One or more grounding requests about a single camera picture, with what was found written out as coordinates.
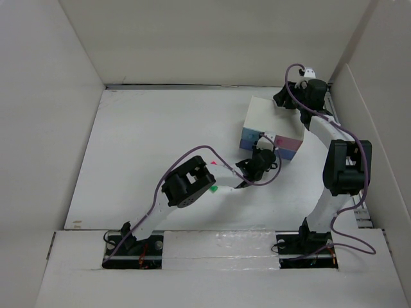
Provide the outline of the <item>purple blue drawer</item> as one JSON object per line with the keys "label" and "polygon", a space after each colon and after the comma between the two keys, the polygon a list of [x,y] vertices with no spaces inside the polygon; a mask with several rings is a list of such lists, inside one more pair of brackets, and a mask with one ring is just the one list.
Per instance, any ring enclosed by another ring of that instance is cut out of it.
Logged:
{"label": "purple blue drawer", "polygon": [[[252,151],[255,147],[256,147],[256,142],[248,141],[245,139],[240,140],[240,148],[243,150]],[[275,154],[277,156],[280,156],[282,159],[289,160],[289,161],[291,161],[294,158],[296,153],[297,153],[296,151],[288,150],[284,148],[279,148],[278,150],[275,150]]]}

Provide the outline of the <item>green highlighter marker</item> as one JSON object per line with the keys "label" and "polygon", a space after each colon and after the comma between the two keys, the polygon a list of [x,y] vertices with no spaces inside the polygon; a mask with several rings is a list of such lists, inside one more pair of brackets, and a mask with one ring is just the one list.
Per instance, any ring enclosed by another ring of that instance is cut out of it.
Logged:
{"label": "green highlighter marker", "polygon": [[216,185],[211,186],[209,190],[210,190],[212,193],[215,193],[215,192],[218,190],[218,186],[216,186]]}

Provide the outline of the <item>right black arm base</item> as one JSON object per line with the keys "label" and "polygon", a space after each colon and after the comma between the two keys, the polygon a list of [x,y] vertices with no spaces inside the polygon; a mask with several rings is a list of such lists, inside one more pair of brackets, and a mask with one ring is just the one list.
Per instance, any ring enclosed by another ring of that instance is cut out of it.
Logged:
{"label": "right black arm base", "polygon": [[331,243],[331,233],[310,232],[300,226],[298,232],[276,232],[271,251],[279,257],[281,269],[337,269],[335,251],[324,247]]}

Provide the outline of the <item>white drawer cabinet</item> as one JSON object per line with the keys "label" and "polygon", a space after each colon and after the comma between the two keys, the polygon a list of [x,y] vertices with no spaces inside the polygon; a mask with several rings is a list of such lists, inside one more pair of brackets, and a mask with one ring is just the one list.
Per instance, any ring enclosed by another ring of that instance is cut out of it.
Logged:
{"label": "white drawer cabinet", "polygon": [[243,127],[300,140],[305,130],[298,110],[278,107],[271,99],[255,96],[251,97]]}

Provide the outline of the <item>pink drawer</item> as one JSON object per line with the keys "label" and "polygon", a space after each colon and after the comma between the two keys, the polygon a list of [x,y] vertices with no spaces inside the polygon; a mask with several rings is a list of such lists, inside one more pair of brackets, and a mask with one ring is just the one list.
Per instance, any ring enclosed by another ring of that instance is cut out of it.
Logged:
{"label": "pink drawer", "polygon": [[300,139],[293,139],[280,135],[276,135],[275,137],[275,145],[278,148],[290,151],[298,151],[298,149],[301,147],[302,142],[303,140]]}

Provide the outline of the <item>light blue drawer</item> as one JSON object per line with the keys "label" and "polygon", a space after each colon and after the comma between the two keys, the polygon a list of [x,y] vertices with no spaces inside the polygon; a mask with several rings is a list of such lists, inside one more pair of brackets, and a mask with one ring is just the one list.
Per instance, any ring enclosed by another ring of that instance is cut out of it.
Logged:
{"label": "light blue drawer", "polygon": [[257,142],[264,134],[259,130],[243,127],[241,131],[241,140],[248,142]]}

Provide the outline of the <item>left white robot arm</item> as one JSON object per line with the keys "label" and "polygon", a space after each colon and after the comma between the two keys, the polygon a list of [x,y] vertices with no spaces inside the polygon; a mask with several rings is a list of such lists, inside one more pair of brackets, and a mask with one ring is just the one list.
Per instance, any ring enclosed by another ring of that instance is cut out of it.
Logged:
{"label": "left white robot arm", "polygon": [[121,247],[129,254],[137,254],[143,248],[143,240],[149,238],[155,228],[174,210],[188,207],[213,186],[244,189],[264,186],[263,175],[271,170],[280,171],[282,160],[274,150],[256,150],[251,158],[235,164],[226,162],[207,164],[200,155],[191,157],[161,178],[155,188],[153,202],[148,212],[120,229]]}

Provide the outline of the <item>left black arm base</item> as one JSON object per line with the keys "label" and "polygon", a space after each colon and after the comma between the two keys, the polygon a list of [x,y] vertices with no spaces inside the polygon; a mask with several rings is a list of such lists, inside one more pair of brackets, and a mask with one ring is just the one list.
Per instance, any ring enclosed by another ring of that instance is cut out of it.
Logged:
{"label": "left black arm base", "polygon": [[154,231],[153,234],[142,241],[137,241],[130,235],[119,246],[122,235],[126,235],[129,223],[121,230],[106,231],[105,253],[102,267],[107,270],[159,270],[162,268],[162,252],[164,246],[164,232]]}

